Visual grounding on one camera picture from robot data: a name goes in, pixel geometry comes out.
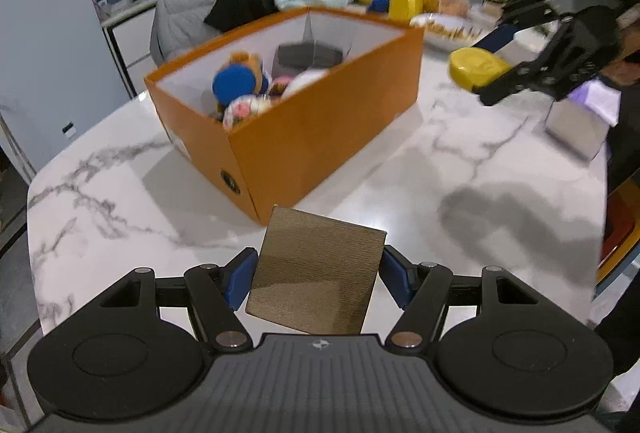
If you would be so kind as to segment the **yellow plastic case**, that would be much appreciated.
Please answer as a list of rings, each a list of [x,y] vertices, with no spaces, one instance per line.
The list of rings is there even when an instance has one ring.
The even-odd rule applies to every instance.
[[[475,88],[484,88],[511,68],[512,66],[498,55],[474,46],[455,50],[448,58],[450,79],[459,88],[469,92]]]

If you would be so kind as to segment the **brown cardboard box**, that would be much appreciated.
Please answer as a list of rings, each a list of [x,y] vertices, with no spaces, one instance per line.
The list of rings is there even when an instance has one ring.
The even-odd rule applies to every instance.
[[[274,207],[246,312],[309,335],[358,335],[386,233]]]

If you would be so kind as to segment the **red panda plush toy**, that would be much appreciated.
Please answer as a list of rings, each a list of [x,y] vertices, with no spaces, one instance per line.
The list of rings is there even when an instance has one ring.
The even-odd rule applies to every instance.
[[[266,95],[270,86],[270,75],[267,74],[259,54],[233,52],[213,80],[212,89],[218,112],[223,112],[239,97]]]

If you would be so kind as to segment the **silver purple box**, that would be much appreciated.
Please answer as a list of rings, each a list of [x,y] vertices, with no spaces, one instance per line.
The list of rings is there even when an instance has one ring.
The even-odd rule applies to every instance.
[[[608,130],[618,123],[620,97],[619,90],[599,79],[586,81],[551,105],[544,128],[573,154],[592,160],[600,152]]]

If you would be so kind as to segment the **plate of noodles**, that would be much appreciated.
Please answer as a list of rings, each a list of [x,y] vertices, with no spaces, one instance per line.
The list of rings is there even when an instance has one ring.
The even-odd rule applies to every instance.
[[[445,52],[473,46],[490,33],[467,18],[436,13],[414,16],[409,25],[422,28],[424,42]]]

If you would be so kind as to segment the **yellow mug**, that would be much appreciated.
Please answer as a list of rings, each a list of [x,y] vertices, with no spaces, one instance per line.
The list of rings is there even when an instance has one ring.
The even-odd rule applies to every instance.
[[[408,24],[413,17],[423,13],[423,0],[390,0],[388,18],[393,22]]]

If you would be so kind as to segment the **large orange storage box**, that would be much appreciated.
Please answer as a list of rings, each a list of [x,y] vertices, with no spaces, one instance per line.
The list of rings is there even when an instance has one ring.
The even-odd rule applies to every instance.
[[[283,43],[318,40],[343,63],[255,119],[228,131],[212,116],[213,78],[236,51],[266,66]],[[144,79],[175,146],[251,219],[293,207],[418,97],[423,31],[328,8],[274,14],[203,43]]]

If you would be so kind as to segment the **crochet flower bouquet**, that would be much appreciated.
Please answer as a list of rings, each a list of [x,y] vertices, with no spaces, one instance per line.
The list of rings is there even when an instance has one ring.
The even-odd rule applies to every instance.
[[[268,95],[243,95],[235,98],[226,109],[222,117],[222,126],[231,131],[240,124],[255,118],[272,106],[272,98]]]

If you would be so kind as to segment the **white round plush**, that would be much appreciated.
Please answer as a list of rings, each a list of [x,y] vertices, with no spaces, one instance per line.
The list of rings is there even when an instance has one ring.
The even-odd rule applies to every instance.
[[[285,89],[281,95],[282,100],[285,98],[291,97],[294,94],[303,91],[307,86],[310,86],[311,83],[314,83],[329,73],[329,69],[308,69],[301,72],[299,75],[295,76],[288,85],[285,86]]]

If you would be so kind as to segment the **white cabinet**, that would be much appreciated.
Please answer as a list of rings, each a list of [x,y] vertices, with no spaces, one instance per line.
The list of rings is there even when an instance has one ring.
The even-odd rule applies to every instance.
[[[151,53],[155,0],[126,6],[101,24],[120,78],[131,98],[146,90],[144,77],[156,68]]]

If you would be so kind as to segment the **grey puffer jacket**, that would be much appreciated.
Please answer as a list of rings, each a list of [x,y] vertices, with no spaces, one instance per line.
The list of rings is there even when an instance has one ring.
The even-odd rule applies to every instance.
[[[217,0],[157,0],[150,51],[157,67],[221,35],[205,23]]]

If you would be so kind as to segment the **black jacket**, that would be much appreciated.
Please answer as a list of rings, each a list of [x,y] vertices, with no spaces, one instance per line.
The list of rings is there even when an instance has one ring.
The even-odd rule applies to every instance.
[[[278,11],[274,0],[216,0],[204,23],[228,32]]]

